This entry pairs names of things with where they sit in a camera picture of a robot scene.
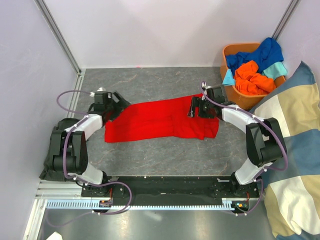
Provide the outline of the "red t shirt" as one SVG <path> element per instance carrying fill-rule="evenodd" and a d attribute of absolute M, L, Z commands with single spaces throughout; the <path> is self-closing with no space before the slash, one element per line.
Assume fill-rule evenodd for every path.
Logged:
<path fill-rule="evenodd" d="M 121 143 L 164 137 L 215 138 L 219 130 L 216 117 L 188 117 L 192 97 L 132 104 L 115 120 L 105 124 L 104 141 Z"/>

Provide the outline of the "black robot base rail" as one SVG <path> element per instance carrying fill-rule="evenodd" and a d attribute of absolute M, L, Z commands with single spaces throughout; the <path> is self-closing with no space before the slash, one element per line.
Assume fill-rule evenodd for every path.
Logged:
<path fill-rule="evenodd" d="M 259 197 L 255 182 L 233 187 L 230 176 L 120 176 L 109 177 L 108 181 L 127 184 L 134 196 L 190 194 L 214 198 Z"/>

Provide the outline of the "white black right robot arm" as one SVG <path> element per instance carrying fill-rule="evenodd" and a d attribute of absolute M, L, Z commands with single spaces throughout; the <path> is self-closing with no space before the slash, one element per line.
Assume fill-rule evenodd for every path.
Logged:
<path fill-rule="evenodd" d="M 258 117 L 225 99 L 222 88 L 200 84 L 201 96 L 192 97 L 188 117 L 204 119 L 219 118 L 245 133 L 247 159 L 233 172 L 229 180 L 229 191 L 235 197 L 247 191 L 247 185 L 260 178 L 268 170 L 274 170 L 273 163 L 284 160 L 285 171 L 289 165 L 287 147 L 278 120 L 274 117 Z"/>

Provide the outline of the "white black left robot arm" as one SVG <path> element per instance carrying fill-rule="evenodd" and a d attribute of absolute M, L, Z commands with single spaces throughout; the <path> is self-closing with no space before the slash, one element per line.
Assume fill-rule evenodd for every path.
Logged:
<path fill-rule="evenodd" d="M 81 181 L 92 186 L 99 197 L 104 197 L 110 191 L 110 181 L 104 171 L 89 162 L 87 140 L 119 117 L 131 103 L 118 92 L 102 87 L 86 95 L 93 98 L 93 103 L 82 113 L 82 119 L 65 118 L 52 131 L 48 165 L 53 172 L 61 173 L 64 180 Z"/>

